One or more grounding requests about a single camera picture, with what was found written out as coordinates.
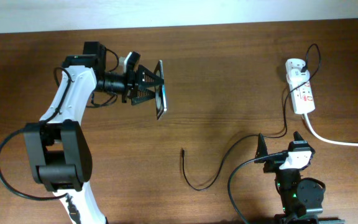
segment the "wooden surface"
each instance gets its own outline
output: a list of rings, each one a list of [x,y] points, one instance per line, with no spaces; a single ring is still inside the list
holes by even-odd
[[[0,34],[0,142],[45,113],[57,90],[52,69],[66,55],[80,54],[86,40],[99,40],[119,55],[136,50],[150,69],[158,59],[164,63],[168,113],[162,121],[155,120],[153,101],[88,109],[83,117],[94,164],[91,186],[113,223],[238,220],[227,196],[227,178],[254,156],[256,138],[235,148],[216,184],[205,192],[185,183],[181,148],[190,180],[202,184],[240,137],[281,130],[284,63],[304,58],[313,42],[320,46],[323,66],[312,81],[316,110],[311,122],[323,137],[358,142],[358,20]],[[311,68],[315,58],[311,54]],[[108,61],[112,67],[113,58]],[[98,95],[98,100],[105,97]],[[358,147],[321,142],[291,106],[287,115],[289,133],[266,140],[269,152],[286,149],[299,131],[316,149],[312,166],[302,174],[327,185],[322,217],[358,223]],[[22,136],[4,148],[1,165],[17,189],[50,195],[32,180]],[[263,174],[260,164],[237,173],[232,192],[246,217],[282,213],[274,178]],[[70,221],[60,202],[24,200],[0,183],[0,223]]]

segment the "black wire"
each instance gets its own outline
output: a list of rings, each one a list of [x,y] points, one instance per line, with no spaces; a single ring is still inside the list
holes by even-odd
[[[110,49],[106,49],[106,50],[107,50],[108,52],[112,53],[114,56],[116,56],[116,59],[117,59],[117,64],[116,64],[116,66],[115,66],[113,69],[109,70],[109,72],[112,72],[112,71],[114,71],[115,69],[118,68],[119,58],[118,58],[118,55],[117,55],[115,52],[113,52],[112,50],[110,50]]]
[[[47,122],[51,121],[52,119],[54,119],[54,117],[56,117],[57,114],[59,114],[60,112],[60,109],[62,108],[62,105],[63,105],[63,102],[65,101],[65,98],[66,98],[66,95],[67,95],[67,92],[68,92],[68,89],[70,88],[70,85],[71,83],[73,82],[73,80],[71,79],[71,76],[70,74],[68,73],[68,71],[62,67],[57,67],[53,70],[53,74],[54,74],[54,77],[56,77],[55,81],[58,83],[57,81],[57,70],[61,70],[63,72],[66,73],[67,77],[68,77],[68,81],[67,81],[67,86],[65,88],[65,91],[63,92],[63,96],[62,96],[62,99],[60,100],[59,102],[59,105],[56,107],[55,109],[55,112],[51,115],[51,117],[49,117],[48,119],[45,119],[45,120],[42,120],[42,121],[39,121],[38,125],[44,125],[46,124]],[[1,155],[1,152],[2,152],[2,149],[3,147],[6,145],[6,143],[8,143],[13,137],[17,136],[18,134],[21,134],[24,132],[24,128],[21,128],[17,131],[14,131],[13,133],[11,133],[10,135],[8,135],[3,141],[2,143],[0,144],[0,155]],[[4,186],[10,191],[12,192],[13,194],[17,195],[17,196],[20,196],[22,198],[26,198],[26,199],[30,199],[30,200],[36,200],[36,201],[48,201],[48,200],[58,200],[58,199],[61,199],[63,197],[66,197],[67,193],[63,194],[63,195],[59,195],[59,196],[56,196],[56,197],[36,197],[36,196],[33,196],[33,195],[28,195],[28,194],[25,194],[25,193],[22,193],[18,190],[16,190],[14,187],[12,187],[7,181],[6,179],[4,178],[3,174],[2,174],[2,171],[1,171],[1,166],[0,166],[0,180],[1,182],[4,184]]]
[[[190,182],[188,181],[187,176],[186,176],[186,172],[185,172],[185,150],[182,149],[182,150],[181,150],[181,169],[182,169],[183,176],[185,177],[185,180],[186,180],[187,184],[188,184],[193,190],[196,190],[196,191],[203,191],[203,190],[206,190],[206,189],[210,188],[210,187],[215,183],[216,179],[219,177],[219,174],[221,173],[221,170],[222,170],[224,161],[226,160],[226,158],[228,157],[228,155],[230,154],[230,152],[234,149],[234,147],[235,147],[237,144],[239,144],[242,140],[244,140],[244,139],[246,139],[246,138],[249,138],[249,137],[257,137],[257,136],[258,136],[257,134],[250,134],[250,135],[245,136],[245,137],[242,137],[242,138],[240,138],[238,141],[236,141],[236,142],[229,148],[229,150],[227,150],[227,152],[226,152],[225,155],[223,156],[221,165],[219,166],[218,173],[216,173],[216,176],[215,176],[214,180],[213,180],[208,186],[206,186],[206,187],[203,188],[203,189],[197,189],[197,188],[193,187],[193,186],[190,184]]]
[[[87,108],[100,108],[102,106],[110,106],[110,105],[114,104],[118,99],[118,94],[114,93],[114,92],[112,92],[111,94],[112,94],[112,96],[110,97],[110,99],[108,99],[106,102],[104,102],[102,104],[98,104],[98,103],[94,102],[94,93],[92,93],[92,97],[91,97],[92,106],[87,105],[86,107]]]
[[[312,44],[312,45],[310,45],[309,48],[308,48],[308,50],[306,51],[305,67],[307,68],[307,66],[308,66],[309,51],[310,51],[310,49],[311,49],[313,46],[315,46],[316,49],[317,49],[318,57],[319,57],[319,62],[318,62],[317,69],[313,72],[313,74],[310,76],[310,78],[308,79],[308,81],[310,81],[310,80],[314,77],[314,75],[318,72],[318,70],[319,70],[320,67],[321,67],[321,54],[320,54],[320,49],[318,48],[318,45],[317,45],[317,44]],[[265,136],[265,138],[278,139],[278,138],[284,137],[284,136],[287,134],[287,132],[288,132],[288,126],[287,126],[287,116],[286,116],[285,111],[286,111],[286,105],[287,105],[288,97],[291,95],[291,93],[292,93],[293,91],[295,91],[297,88],[303,86],[303,85],[304,85],[305,83],[307,83],[308,81],[306,81],[306,82],[302,83],[301,85],[297,86],[296,88],[292,89],[292,90],[287,94],[287,96],[285,97],[284,104],[283,104],[283,119],[284,119],[284,129],[285,129],[285,132],[284,132],[282,135],[280,135],[280,136]],[[234,148],[234,146],[236,146],[236,145],[237,145],[238,143],[240,143],[242,140],[244,140],[244,139],[246,139],[246,138],[248,138],[248,137],[251,137],[251,136],[258,136],[258,135],[257,135],[257,134],[251,134],[251,135],[245,136],[245,137],[243,137],[243,138],[240,138],[240,140],[238,140],[236,143],[234,143],[234,144],[230,147],[230,149],[225,153],[225,155],[224,155],[224,157],[223,157],[223,159],[222,159],[221,165],[219,166],[219,169],[218,169],[218,173],[216,174],[214,180],[213,180],[207,187],[205,187],[205,188],[203,188],[203,189],[196,189],[195,187],[193,187],[193,186],[189,183],[189,181],[188,181],[188,179],[187,179],[187,177],[186,177],[186,173],[185,173],[185,151],[182,149],[182,172],[183,172],[183,176],[185,177],[185,180],[186,180],[187,184],[188,184],[192,189],[197,190],[197,191],[202,191],[202,190],[206,190],[206,189],[210,188],[210,187],[215,183],[215,180],[218,178],[218,176],[219,176],[219,174],[220,174],[220,172],[221,172],[222,166],[223,166],[223,164],[224,164],[224,161],[226,160],[227,156],[228,156],[229,153],[232,151],[232,149]]]
[[[286,152],[278,152],[278,153],[274,153],[274,154],[270,154],[268,156],[263,156],[263,157],[258,157],[258,158],[255,158],[255,159],[250,159],[246,162],[243,162],[242,164],[240,164],[239,166],[237,166],[237,168],[234,169],[234,171],[231,173],[230,177],[229,177],[229,181],[227,182],[227,192],[229,193],[229,198],[230,198],[230,201],[234,207],[234,209],[236,210],[236,212],[239,214],[239,216],[241,217],[242,221],[246,224],[249,224],[249,222],[246,220],[246,218],[243,216],[243,214],[240,212],[240,210],[237,208],[237,205],[236,203],[234,203],[234,199],[231,195],[231,189],[230,189],[230,186],[231,186],[231,180],[232,178],[234,177],[234,174],[236,174],[236,172],[241,169],[242,167],[244,167],[245,165],[251,163],[251,162],[255,162],[255,161],[259,161],[259,160],[264,160],[264,159],[270,159],[271,157],[275,157],[275,156],[282,156],[284,155]]]
[[[306,62],[305,62],[305,66],[302,68],[302,70],[304,68],[308,68],[308,62],[309,62],[309,50],[315,46],[316,47],[316,50],[317,50],[317,53],[318,53],[318,66],[316,68],[316,70],[313,72],[313,74],[310,76],[310,78],[308,79],[308,81],[310,81],[314,75],[318,72],[318,70],[320,69],[321,67],[321,54],[320,54],[320,49],[318,48],[318,45],[317,44],[312,44],[309,46],[308,50],[306,51]],[[307,83],[308,81],[302,83],[301,85],[298,85],[297,87],[295,87],[294,89],[292,89],[288,94],[287,96],[285,97],[285,100],[284,100],[284,104],[283,104],[283,119],[284,119],[284,133],[279,135],[279,136],[265,136],[265,138],[274,138],[274,139],[278,139],[278,138],[282,138],[284,137],[286,134],[287,134],[287,131],[288,131],[288,126],[287,126],[287,116],[286,116],[286,113],[285,113],[285,110],[286,110],[286,105],[287,105],[287,99],[289,98],[289,96],[291,95],[291,93],[293,91],[295,91],[297,88],[303,86],[305,83]]]
[[[277,179],[274,180],[274,185],[276,186],[276,191],[278,194],[280,194],[280,188],[278,186],[278,182],[277,182]]]

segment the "white power strip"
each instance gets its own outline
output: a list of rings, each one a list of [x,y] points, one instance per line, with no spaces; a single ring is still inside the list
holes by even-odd
[[[314,106],[314,98],[311,93],[310,87],[310,72],[306,70],[301,72],[302,68],[305,66],[305,61],[302,59],[291,58],[285,62],[285,68],[287,70],[287,82],[290,85],[290,91],[294,88],[300,86],[302,83],[306,82],[301,87],[297,88],[295,91],[291,92],[293,110],[296,114],[302,114],[303,119],[305,120],[311,133],[318,139],[331,143],[338,144],[342,146],[358,146],[358,143],[352,142],[339,142],[325,139],[318,135],[314,129],[311,127],[309,121],[308,113],[314,111],[316,107]]]
[[[290,85],[290,91],[297,86],[306,82],[310,78],[310,72],[301,72],[305,66],[302,59],[291,58],[285,62],[287,70],[287,82]],[[291,93],[293,110],[296,114],[305,114],[314,111],[314,98],[311,92],[310,82],[306,82],[303,86],[297,88]]]

